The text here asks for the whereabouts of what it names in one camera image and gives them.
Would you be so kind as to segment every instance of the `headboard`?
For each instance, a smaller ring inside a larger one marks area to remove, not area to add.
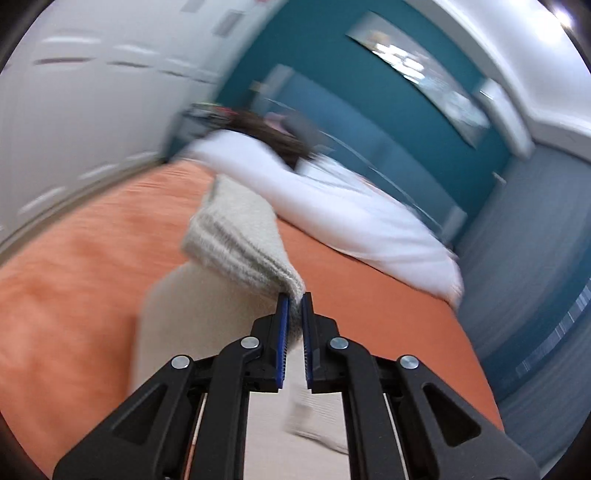
[[[299,111],[330,139],[329,156],[412,206],[442,243],[451,244],[461,230],[466,213],[415,158],[354,107],[292,68],[277,65],[251,109],[260,115]]]

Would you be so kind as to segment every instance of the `white closet door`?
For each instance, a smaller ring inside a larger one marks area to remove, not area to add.
[[[0,138],[6,123],[8,89],[14,72],[14,65],[8,60],[3,71],[0,72]],[[0,141],[0,243],[14,229],[14,212],[10,194],[11,168],[8,162],[8,145]]]
[[[287,0],[243,2],[241,8],[246,12],[244,18],[229,35],[215,45],[202,63],[201,81],[196,82],[191,90],[192,102],[208,102],[215,98],[247,49],[286,2]]]
[[[55,0],[13,55],[4,93],[0,188],[10,170],[14,225],[158,155],[199,67],[253,2]]]
[[[162,45],[158,105],[146,131],[152,148],[160,150],[170,134],[174,117],[194,95],[194,85],[212,88],[217,76],[203,82],[201,67],[212,51],[243,21],[254,0],[162,0],[158,43]]]

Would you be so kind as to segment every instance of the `bed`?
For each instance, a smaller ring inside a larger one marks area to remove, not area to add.
[[[212,181],[162,166],[52,226],[0,269],[0,410],[37,465],[59,459],[128,394],[138,312],[186,262],[180,242]],[[315,310],[374,355],[412,353],[502,429],[453,310],[279,221]]]

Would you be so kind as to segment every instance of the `white duvet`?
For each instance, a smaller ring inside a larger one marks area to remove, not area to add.
[[[334,160],[303,162],[294,173],[261,141],[227,130],[191,143],[181,155],[250,188],[325,245],[459,305],[463,283],[453,253],[408,207]]]

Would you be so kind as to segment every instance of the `metal screw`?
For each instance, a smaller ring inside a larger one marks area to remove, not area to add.
[[[414,370],[415,368],[418,367],[419,361],[418,361],[418,358],[415,356],[404,355],[400,359],[400,365],[402,365],[402,368],[406,368],[407,370]]]
[[[244,337],[241,341],[240,341],[240,345],[242,345],[244,348],[256,348],[259,346],[259,341],[258,338],[256,337]]]
[[[173,361],[170,363],[172,364],[173,368],[182,370],[183,368],[187,368],[190,365],[191,359],[188,356],[179,355],[174,357]]]
[[[349,346],[346,338],[335,337],[330,341],[330,346],[335,350],[345,350]]]

